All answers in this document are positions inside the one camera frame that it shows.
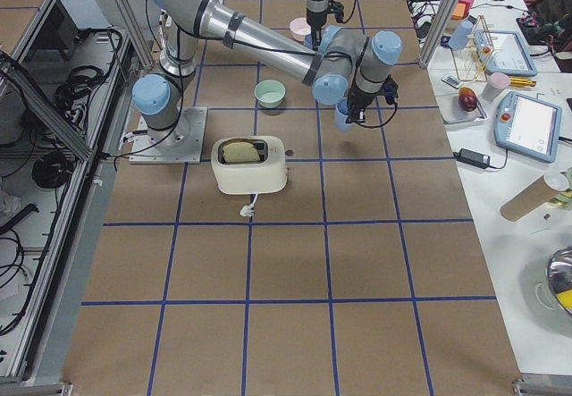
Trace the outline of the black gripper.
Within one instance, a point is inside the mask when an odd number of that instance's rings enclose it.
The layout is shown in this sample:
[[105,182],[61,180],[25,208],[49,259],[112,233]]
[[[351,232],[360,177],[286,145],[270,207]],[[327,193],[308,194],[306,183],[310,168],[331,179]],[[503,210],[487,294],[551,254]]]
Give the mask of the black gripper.
[[344,5],[336,0],[307,0],[306,18],[311,38],[320,38],[327,17],[333,14],[338,23],[344,20]]
[[366,121],[365,111],[373,103],[374,99],[380,95],[380,91],[365,92],[358,86],[349,89],[347,97],[348,117],[347,123],[363,123]]

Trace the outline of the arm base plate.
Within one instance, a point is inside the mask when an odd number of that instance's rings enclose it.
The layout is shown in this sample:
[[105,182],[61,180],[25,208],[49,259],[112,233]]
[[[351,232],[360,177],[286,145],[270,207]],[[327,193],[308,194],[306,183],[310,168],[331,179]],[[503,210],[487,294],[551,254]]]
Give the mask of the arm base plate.
[[159,133],[149,131],[140,116],[138,129],[145,133],[134,138],[129,161],[133,164],[199,164],[207,115],[206,106],[184,106],[179,124],[162,142],[159,142],[162,139]]

